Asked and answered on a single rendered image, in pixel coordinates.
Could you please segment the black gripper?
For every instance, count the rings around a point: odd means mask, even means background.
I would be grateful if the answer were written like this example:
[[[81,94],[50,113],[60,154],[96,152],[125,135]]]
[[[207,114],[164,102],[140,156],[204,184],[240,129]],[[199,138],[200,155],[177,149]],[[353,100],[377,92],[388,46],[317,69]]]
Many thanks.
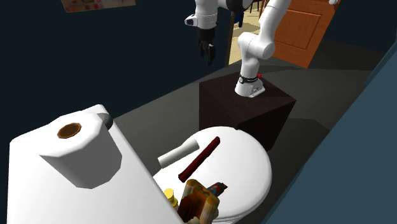
[[[207,63],[209,66],[211,66],[216,56],[216,47],[212,45],[212,41],[215,37],[215,28],[212,29],[198,28],[197,35],[198,35],[198,46],[200,50],[200,56],[202,57],[207,53]]]

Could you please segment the dark robot stand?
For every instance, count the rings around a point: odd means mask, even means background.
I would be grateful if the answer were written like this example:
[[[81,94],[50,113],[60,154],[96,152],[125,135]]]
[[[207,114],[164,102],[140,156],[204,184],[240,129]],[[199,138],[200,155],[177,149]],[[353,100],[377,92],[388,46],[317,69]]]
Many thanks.
[[[234,92],[237,73],[199,83],[199,129],[233,127],[272,149],[296,100],[264,78],[265,91],[249,98]]]

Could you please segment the orange wooden door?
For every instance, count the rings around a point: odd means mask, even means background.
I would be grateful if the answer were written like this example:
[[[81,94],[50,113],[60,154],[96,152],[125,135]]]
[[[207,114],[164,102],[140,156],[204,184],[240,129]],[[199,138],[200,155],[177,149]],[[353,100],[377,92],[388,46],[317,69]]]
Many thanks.
[[[275,32],[273,56],[308,68],[341,0],[292,0]]]

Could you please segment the white cylinder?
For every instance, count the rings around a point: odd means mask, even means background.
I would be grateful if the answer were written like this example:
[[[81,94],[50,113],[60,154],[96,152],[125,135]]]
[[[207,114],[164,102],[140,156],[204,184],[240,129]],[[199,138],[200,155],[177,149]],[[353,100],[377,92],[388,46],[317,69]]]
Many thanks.
[[[196,139],[187,139],[182,145],[163,154],[162,156],[159,156],[157,159],[161,168],[164,169],[194,151],[197,151],[199,148],[200,146]]]

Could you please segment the dark red stick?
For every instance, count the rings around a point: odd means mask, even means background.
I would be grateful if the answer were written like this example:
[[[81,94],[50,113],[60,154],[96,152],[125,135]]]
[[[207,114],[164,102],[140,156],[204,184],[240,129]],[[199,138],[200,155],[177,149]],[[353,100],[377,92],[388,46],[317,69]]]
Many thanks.
[[[179,180],[184,183],[197,169],[204,160],[219,146],[220,138],[216,136],[205,149],[189,164],[189,166],[178,175]]]

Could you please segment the small dark red object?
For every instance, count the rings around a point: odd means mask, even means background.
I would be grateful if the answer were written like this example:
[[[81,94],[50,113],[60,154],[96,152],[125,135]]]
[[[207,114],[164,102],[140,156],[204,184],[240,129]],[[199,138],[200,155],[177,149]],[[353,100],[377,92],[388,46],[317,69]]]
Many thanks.
[[[213,185],[211,185],[210,187],[208,187],[207,189],[216,197],[219,197],[224,191],[225,189],[227,189],[228,187],[226,186],[226,184],[221,183],[221,182],[217,182]]]

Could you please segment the yellow bottle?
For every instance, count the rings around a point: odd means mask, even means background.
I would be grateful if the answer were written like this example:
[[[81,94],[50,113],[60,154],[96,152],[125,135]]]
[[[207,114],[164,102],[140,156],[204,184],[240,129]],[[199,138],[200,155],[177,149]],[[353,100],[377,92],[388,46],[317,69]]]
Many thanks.
[[[167,197],[167,200],[171,203],[173,208],[177,211],[179,208],[178,200],[174,196],[174,190],[171,188],[167,188],[164,190],[164,195]]]

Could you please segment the brown patterned box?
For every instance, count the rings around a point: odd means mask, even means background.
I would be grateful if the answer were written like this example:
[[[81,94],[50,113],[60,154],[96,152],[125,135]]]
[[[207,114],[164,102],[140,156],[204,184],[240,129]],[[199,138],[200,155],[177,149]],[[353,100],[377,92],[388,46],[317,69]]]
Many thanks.
[[[217,217],[219,198],[201,185],[189,179],[178,208],[178,215],[185,222],[198,218],[199,224],[212,224]]]

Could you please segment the white toilet paper roll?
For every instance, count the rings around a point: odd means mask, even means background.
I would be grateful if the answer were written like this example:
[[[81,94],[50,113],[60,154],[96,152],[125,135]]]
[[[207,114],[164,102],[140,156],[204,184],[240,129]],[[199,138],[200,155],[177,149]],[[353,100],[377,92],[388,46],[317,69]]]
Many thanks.
[[[107,113],[75,112],[44,126],[38,155],[78,188],[93,189],[119,171],[122,154]]]

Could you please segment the colourful wall picture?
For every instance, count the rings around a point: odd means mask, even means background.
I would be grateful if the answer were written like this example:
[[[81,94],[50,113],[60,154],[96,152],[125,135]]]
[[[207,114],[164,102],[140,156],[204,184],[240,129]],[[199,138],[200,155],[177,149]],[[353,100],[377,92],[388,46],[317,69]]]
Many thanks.
[[[136,0],[61,0],[68,13],[136,5]]]

